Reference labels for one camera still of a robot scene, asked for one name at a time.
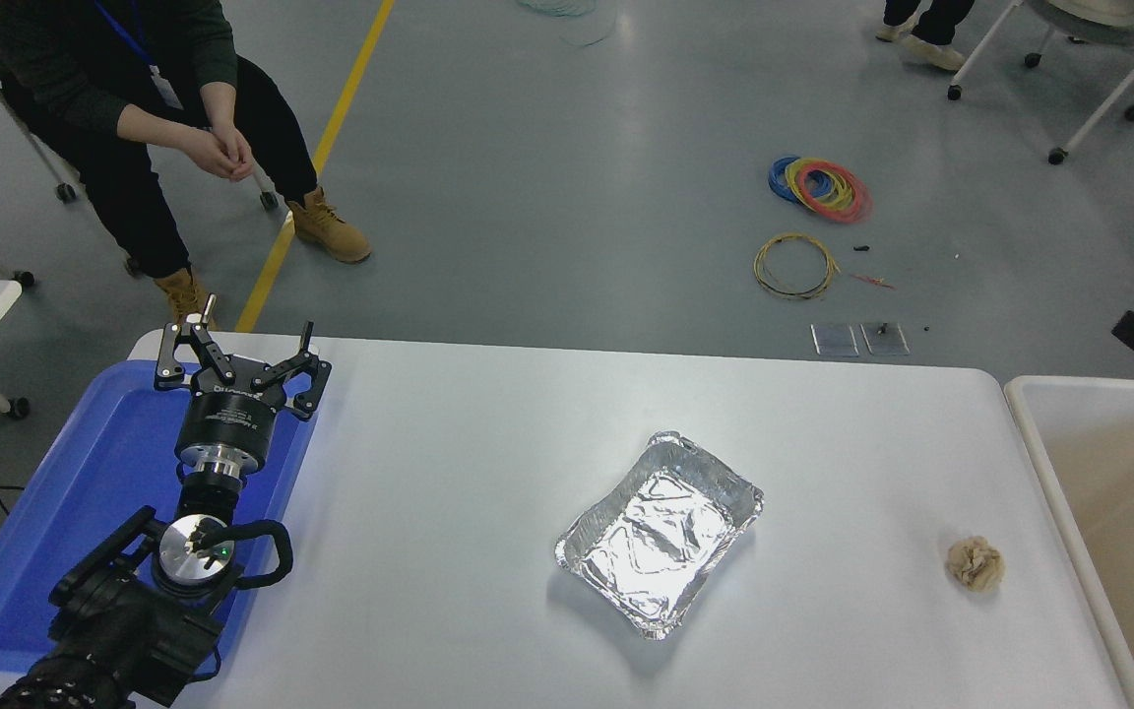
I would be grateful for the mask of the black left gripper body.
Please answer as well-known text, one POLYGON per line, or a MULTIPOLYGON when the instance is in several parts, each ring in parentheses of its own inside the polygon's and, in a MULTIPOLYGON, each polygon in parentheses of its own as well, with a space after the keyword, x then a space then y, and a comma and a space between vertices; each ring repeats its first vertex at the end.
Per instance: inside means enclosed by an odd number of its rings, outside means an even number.
POLYGON ((218 386, 193 393, 175 444, 175 455, 197 467, 204 453, 223 449, 242 472, 259 472, 269 457, 281 393, 248 393, 218 386))

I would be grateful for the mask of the seated person's right hand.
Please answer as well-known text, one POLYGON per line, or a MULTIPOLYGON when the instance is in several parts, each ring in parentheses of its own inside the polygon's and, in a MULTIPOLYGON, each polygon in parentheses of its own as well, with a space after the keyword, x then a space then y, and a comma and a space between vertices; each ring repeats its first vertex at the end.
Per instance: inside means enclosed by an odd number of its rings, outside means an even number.
POLYGON ((206 174, 215 175, 218 178, 232 179, 237 168, 237 161, 232 161, 226 155, 225 144, 217 140, 215 135, 197 127, 186 126, 186 130, 179 138, 177 149, 188 158, 189 161, 198 166, 206 174))

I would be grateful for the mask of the seated person's left hand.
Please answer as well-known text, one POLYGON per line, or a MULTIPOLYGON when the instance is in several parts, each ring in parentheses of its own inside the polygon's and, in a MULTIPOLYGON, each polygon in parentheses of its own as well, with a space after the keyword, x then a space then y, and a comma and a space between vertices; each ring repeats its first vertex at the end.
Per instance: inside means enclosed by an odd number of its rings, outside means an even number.
POLYGON ((225 167, 226 179, 229 182, 242 182, 255 169, 255 157, 253 157, 249 143, 242 130, 232 121, 218 121, 209 127, 209 134, 215 138, 220 147, 220 164, 225 167))

